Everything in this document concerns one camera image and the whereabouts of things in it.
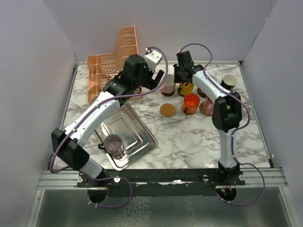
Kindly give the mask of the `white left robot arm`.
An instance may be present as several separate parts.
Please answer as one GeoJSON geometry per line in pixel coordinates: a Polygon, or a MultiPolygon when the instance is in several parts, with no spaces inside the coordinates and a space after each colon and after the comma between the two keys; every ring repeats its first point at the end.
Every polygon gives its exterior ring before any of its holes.
{"type": "Polygon", "coordinates": [[[52,132],[54,154],[50,163],[51,173],[58,173],[53,164],[59,157],[68,167],[88,175],[88,181],[93,186],[103,184],[103,167],[90,158],[83,147],[107,117],[128,99],[137,96],[136,89],[145,87],[153,92],[161,86],[160,80],[167,73],[159,71],[155,79],[152,77],[162,59],[165,55],[157,50],[143,57],[137,54],[129,56],[123,70],[106,83],[95,102],[74,123],[64,130],[56,128],[52,132]]]}

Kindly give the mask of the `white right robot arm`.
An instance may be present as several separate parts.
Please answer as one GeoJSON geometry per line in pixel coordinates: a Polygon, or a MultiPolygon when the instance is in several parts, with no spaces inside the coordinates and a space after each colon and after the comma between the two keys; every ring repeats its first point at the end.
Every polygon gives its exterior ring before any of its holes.
{"type": "Polygon", "coordinates": [[[214,177],[223,185],[228,185],[240,174],[236,158],[236,139],[233,132],[242,120],[241,97],[223,88],[198,64],[195,65],[189,51],[177,53],[178,63],[174,65],[174,81],[190,82],[200,88],[214,104],[212,122],[220,136],[220,160],[214,177]]]}

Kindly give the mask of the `pink maroon mug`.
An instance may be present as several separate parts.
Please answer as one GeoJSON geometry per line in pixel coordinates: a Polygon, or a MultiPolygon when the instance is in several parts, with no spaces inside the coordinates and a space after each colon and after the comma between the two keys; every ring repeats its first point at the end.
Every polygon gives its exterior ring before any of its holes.
{"type": "Polygon", "coordinates": [[[209,97],[207,97],[203,104],[203,110],[206,114],[213,114],[214,104],[209,97]]]}

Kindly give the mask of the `dark walnut coaster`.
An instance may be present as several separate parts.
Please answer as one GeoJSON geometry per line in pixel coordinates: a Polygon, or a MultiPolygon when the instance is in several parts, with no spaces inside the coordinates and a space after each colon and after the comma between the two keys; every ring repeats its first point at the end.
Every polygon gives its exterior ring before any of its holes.
{"type": "Polygon", "coordinates": [[[175,90],[173,90],[171,93],[165,93],[165,92],[161,92],[161,94],[163,95],[163,96],[173,96],[174,94],[175,94],[175,90]]]}

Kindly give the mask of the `yellow black mug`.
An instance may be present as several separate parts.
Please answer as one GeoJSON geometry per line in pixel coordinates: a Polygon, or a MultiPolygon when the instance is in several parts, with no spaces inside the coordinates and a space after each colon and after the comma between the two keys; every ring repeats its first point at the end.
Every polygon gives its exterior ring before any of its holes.
{"type": "Polygon", "coordinates": [[[177,93],[178,95],[185,97],[188,94],[191,94],[194,88],[194,84],[190,82],[180,83],[177,93]]]}

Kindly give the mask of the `orange metallic cup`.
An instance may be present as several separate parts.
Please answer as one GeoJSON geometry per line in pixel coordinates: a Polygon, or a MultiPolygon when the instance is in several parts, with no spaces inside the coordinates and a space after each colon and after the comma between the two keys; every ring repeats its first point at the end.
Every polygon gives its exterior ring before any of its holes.
{"type": "Polygon", "coordinates": [[[200,103],[198,95],[191,93],[187,94],[183,99],[181,110],[186,115],[193,115],[197,112],[197,108],[200,103]]]}

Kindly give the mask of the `light beech wooden coaster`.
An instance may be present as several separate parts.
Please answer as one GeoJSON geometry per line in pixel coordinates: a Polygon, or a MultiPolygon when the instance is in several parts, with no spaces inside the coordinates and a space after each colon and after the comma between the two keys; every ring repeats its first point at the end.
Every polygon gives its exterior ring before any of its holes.
{"type": "Polygon", "coordinates": [[[176,113],[174,105],[165,103],[160,107],[160,113],[165,117],[172,117],[176,113]]]}

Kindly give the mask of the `silver metal tray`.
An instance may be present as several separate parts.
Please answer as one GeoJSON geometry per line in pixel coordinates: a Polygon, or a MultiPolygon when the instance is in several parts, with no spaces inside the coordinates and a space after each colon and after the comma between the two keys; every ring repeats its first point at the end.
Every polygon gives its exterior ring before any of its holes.
{"type": "Polygon", "coordinates": [[[154,135],[128,102],[113,112],[95,130],[99,143],[110,134],[119,135],[125,147],[124,154],[119,158],[113,158],[106,153],[109,162],[117,171],[127,168],[158,146],[154,135]]]}

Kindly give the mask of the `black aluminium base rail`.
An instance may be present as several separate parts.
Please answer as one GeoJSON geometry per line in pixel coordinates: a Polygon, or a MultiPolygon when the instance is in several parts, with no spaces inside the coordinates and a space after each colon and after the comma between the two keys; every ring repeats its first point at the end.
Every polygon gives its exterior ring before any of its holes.
{"type": "Polygon", "coordinates": [[[124,169],[107,170],[101,181],[77,171],[52,174],[43,171],[39,190],[81,190],[109,197],[215,196],[218,189],[269,188],[287,186],[281,168],[243,168],[233,179],[219,181],[216,169],[124,169]]]}

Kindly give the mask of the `brown ringed wooden saucer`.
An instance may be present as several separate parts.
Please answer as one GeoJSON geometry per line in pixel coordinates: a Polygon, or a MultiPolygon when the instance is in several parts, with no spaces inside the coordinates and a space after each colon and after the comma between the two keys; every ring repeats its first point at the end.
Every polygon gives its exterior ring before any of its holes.
{"type": "Polygon", "coordinates": [[[200,88],[197,88],[197,94],[199,96],[201,96],[202,98],[206,98],[207,97],[207,95],[200,88]]]}

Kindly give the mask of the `woven rattan coaster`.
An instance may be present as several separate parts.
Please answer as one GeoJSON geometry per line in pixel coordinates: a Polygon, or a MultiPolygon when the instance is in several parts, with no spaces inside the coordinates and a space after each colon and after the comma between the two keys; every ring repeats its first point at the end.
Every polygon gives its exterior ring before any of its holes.
{"type": "Polygon", "coordinates": [[[199,106],[200,112],[204,114],[205,116],[212,116],[213,115],[213,109],[214,105],[212,102],[206,102],[203,101],[201,105],[199,106]]]}

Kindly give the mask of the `peach plastic file organizer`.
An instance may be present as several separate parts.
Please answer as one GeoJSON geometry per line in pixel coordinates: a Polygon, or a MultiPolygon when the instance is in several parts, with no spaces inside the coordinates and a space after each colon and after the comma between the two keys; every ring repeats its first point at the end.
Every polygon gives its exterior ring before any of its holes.
{"type": "Polygon", "coordinates": [[[119,29],[116,48],[113,53],[87,57],[89,105],[96,101],[105,84],[123,69],[125,60],[130,55],[137,53],[138,45],[135,26],[123,26],[119,29]]]}

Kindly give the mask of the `white pink mug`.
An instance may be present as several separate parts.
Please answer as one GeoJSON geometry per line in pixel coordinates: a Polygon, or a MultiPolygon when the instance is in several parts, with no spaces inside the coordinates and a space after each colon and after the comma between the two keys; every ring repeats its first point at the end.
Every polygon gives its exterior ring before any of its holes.
{"type": "Polygon", "coordinates": [[[176,83],[174,82],[174,75],[168,74],[160,87],[160,92],[171,93],[173,90],[175,90],[175,86],[176,83]]]}

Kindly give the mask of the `purple glass cup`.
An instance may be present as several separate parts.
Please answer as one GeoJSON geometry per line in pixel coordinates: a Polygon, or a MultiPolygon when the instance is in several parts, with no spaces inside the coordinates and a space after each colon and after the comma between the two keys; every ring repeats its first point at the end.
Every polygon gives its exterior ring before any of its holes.
{"type": "Polygon", "coordinates": [[[103,143],[98,144],[98,149],[106,151],[113,158],[121,158],[125,153],[123,141],[117,134],[108,135],[103,143]]]}

